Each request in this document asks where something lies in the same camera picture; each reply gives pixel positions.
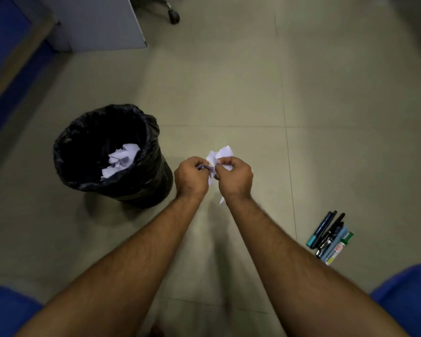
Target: crumpled paper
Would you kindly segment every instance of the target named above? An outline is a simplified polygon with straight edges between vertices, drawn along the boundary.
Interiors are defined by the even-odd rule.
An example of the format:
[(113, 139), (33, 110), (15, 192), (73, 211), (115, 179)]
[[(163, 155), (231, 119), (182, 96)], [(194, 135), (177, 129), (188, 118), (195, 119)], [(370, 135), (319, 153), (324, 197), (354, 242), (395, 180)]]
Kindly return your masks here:
[(116, 172), (128, 168), (135, 159), (137, 152), (140, 150), (137, 144), (124, 144), (122, 149), (117, 149), (112, 154), (109, 154), (109, 167), (101, 169), (101, 178), (109, 178)]
[[(221, 164), (218, 159), (222, 157), (232, 157), (232, 156), (234, 156), (234, 154), (232, 153), (231, 148), (229, 146), (225, 146), (224, 148), (221, 148), (217, 152), (215, 151), (209, 152), (208, 156), (206, 157), (206, 160), (209, 162), (210, 165), (200, 164), (197, 167), (199, 170), (206, 168), (211, 172), (209, 175), (209, 180), (208, 180), (209, 186), (212, 184), (212, 179), (217, 174), (217, 172), (215, 171), (215, 166), (217, 164)], [(225, 169), (228, 169), (229, 171), (232, 170), (232, 165), (230, 164), (222, 164), (222, 165)], [(222, 204), (224, 201), (225, 201), (225, 198), (222, 197), (220, 200), (220, 204)]]

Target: chair caster wheel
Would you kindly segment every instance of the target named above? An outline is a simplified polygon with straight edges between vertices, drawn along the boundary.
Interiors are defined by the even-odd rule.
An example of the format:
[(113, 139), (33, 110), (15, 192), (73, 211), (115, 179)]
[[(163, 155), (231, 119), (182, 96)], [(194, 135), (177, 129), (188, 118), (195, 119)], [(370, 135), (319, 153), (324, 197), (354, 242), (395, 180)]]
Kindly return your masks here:
[(180, 22), (180, 15), (177, 11), (174, 11), (173, 9), (168, 11), (168, 17), (170, 18), (170, 22), (172, 25), (176, 25), (178, 22)]

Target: hand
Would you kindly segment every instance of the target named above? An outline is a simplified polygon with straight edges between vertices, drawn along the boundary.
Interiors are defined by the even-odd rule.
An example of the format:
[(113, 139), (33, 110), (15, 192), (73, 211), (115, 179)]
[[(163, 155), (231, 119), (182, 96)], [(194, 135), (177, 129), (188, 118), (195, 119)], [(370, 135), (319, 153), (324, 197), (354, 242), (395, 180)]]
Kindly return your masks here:
[(190, 197), (203, 200), (209, 189), (209, 170), (196, 169), (200, 164), (209, 165), (209, 162), (201, 157), (189, 157), (181, 162), (178, 169), (174, 171), (174, 183), (176, 184), (177, 197)]
[(218, 176), (218, 187), (226, 201), (233, 198), (251, 198), (253, 173), (249, 164), (236, 157), (223, 157), (221, 164), (232, 165), (232, 170), (225, 169), (221, 164), (215, 166)]

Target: white paper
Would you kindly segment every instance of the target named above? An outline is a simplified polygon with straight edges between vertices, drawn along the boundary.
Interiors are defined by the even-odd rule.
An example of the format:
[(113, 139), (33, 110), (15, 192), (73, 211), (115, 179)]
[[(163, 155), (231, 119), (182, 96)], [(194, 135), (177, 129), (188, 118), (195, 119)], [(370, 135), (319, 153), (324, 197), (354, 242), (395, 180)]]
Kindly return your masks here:
[(122, 149), (117, 149), (112, 154), (109, 154), (109, 167), (101, 169), (101, 178), (109, 178), (116, 172), (128, 168), (135, 159), (137, 152), (140, 150), (137, 144), (124, 144)]
[[(232, 157), (234, 156), (232, 153), (232, 150), (229, 146), (225, 146), (224, 148), (221, 148), (220, 150), (218, 150), (217, 152), (215, 151), (210, 151), (209, 154), (207, 155), (206, 160), (209, 162), (209, 164), (211, 166), (206, 166), (204, 164), (200, 164), (198, 166), (198, 169), (203, 169), (203, 168), (207, 168), (210, 170), (210, 175), (209, 175), (209, 186), (212, 184), (212, 179), (215, 177), (215, 175), (217, 174), (215, 171), (215, 166), (217, 164), (221, 164), (220, 161), (218, 160), (219, 158), (222, 157)], [(229, 171), (232, 170), (232, 165), (230, 164), (223, 164), (223, 167), (225, 167), (225, 169), (228, 169)], [(220, 200), (220, 204), (222, 204), (225, 201), (225, 198), (221, 198)]]

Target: black trash bag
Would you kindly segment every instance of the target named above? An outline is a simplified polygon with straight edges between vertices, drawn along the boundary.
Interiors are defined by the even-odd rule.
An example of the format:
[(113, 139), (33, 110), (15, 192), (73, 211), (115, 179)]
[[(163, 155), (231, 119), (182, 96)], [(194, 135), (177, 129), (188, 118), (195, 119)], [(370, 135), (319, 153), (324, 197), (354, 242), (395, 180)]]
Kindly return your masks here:
[[(70, 188), (106, 195), (142, 209), (155, 206), (173, 186), (173, 174), (159, 148), (158, 136), (156, 118), (135, 105), (108, 105), (86, 112), (56, 139), (56, 171)], [(108, 155), (126, 143), (140, 147), (134, 162), (102, 179), (101, 169), (109, 166)]]

